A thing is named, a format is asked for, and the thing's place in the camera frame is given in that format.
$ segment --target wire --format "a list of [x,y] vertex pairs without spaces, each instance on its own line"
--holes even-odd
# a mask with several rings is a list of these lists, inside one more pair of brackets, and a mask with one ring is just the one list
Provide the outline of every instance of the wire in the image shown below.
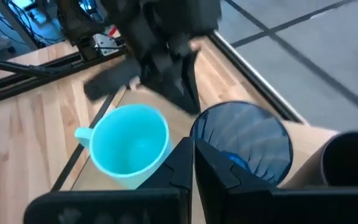
[[6,35],[6,34],[4,33],[4,31],[2,31],[1,28],[0,28],[0,32],[1,32],[3,35],[5,35],[7,38],[11,39],[11,40],[14,41],[14,42],[19,43],[19,44],[24,44],[24,45],[26,45],[25,43],[20,42],[20,41],[18,41],[18,40],[15,40],[15,39],[13,39],[12,37],[9,37],[8,35]]
[[[62,37],[62,38],[59,38],[59,39],[51,39],[51,38],[46,38],[38,33],[36,33],[32,26],[31,26],[31,22],[30,22],[30,19],[29,17],[27,16],[27,14],[25,13],[25,11],[20,8],[19,6],[17,6],[17,4],[15,4],[14,2],[12,1],[9,1],[9,4],[11,4],[16,12],[16,15],[17,15],[17,18],[22,22],[22,24],[30,31],[31,35],[37,39],[37,41],[40,41],[41,40],[44,40],[48,45],[52,45],[53,43],[51,43],[50,41],[52,42],[55,42],[55,44],[59,43],[60,41],[64,40],[65,38]],[[21,17],[21,14],[24,15],[24,17],[26,18],[27,23],[24,22],[23,18]]]
[[11,28],[11,30],[14,30],[13,27],[11,27],[11,25],[9,25],[5,20],[6,20],[5,18],[0,16],[0,21],[3,22],[7,27]]

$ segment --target cyan mug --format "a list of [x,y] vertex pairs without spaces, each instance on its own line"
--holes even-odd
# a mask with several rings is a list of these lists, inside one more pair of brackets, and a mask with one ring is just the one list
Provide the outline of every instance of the cyan mug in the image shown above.
[[75,137],[101,172],[128,189],[138,188],[173,149],[167,121],[147,105],[121,106]]

